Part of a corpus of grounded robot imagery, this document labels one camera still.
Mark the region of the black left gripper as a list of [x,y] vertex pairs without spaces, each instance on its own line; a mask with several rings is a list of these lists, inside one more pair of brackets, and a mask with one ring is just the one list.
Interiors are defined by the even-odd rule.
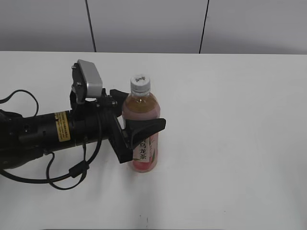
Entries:
[[116,89],[110,95],[102,92],[94,101],[77,103],[77,95],[70,92],[70,135],[76,146],[96,142],[96,148],[86,161],[90,164],[98,155],[102,141],[107,139],[120,163],[132,161],[133,149],[142,141],[165,129],[166,120],[126,120],[125,130],[121,128],[117,115],[122,115],[122,107],[128,93]]

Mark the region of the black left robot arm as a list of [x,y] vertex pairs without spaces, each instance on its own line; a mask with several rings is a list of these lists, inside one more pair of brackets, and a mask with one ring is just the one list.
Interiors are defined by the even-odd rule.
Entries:
[[133,159],[133,150],[145,139],[164,130],[163,118],[127,120],[121,128],[120,106],[128,94],[111,90],[94,101],[78,104],[71,92],[71,110],[22,117],[0,112],[0,167],[12,169],[40,158],[43,154],[107,139],[118,161]]

